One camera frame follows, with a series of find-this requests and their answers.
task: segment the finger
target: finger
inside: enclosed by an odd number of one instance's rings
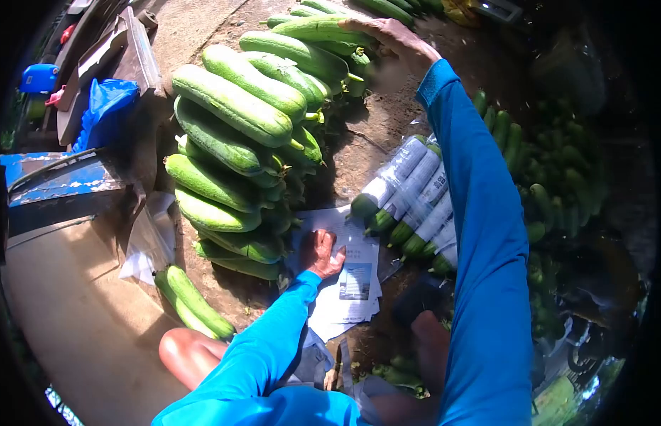
[[[335,255],[335,262],[337,263],[338,271],[342,269],[342,264],[345,263],[345,258],[347,257],[347,246],[343,245],[340,247],[340,250],[337,251]]]

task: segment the blue container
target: blue container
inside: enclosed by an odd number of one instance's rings
[[[19,90],[23,93],[51,92],[59,76],[59,68],[54,64],[34,64],[23,71]]]

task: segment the pink object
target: pink object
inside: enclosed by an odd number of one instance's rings
[[[59,105],[59,101],[61,100],[61,96],[63,96],[63,91],[65,91],[65,84],[61,87],[61,90],[52,93],[51,96],[49,97],[49,100],[44,101],[44,105],[46,106],[55,105],[57,107]]]

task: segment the person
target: person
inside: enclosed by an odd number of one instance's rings
[[[393,19],[348,18],[339,25],[373,36],[381,55],[398,57],[422,79],[416,98],[442,148],[459,250],[450,341],[430,311],[411,326],[431,396],[378,393],[359,406],[342,392],[280,386],[319,283],[338,273],[345,257],[343,248],[332,257],[334,235],[318,230],[308,269],[231,345],[188,329],[164,336],[161,360],[191,392],[153,424],[528,425],[529,246],[504,159],[459,77],[427,42]]]

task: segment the left hand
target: left hand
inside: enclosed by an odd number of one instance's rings
[[[331,257],[333,244],[337,237],[335,234],[319,229],[314,231],[311,237],[313,247],[303,247],[301,253],[302,265],[307,266],[307,270],[314,272],[321,279],[326,279],[342,271],[342,264],[345,262],[347,247],[342,246],[338,250],[335,258]]]

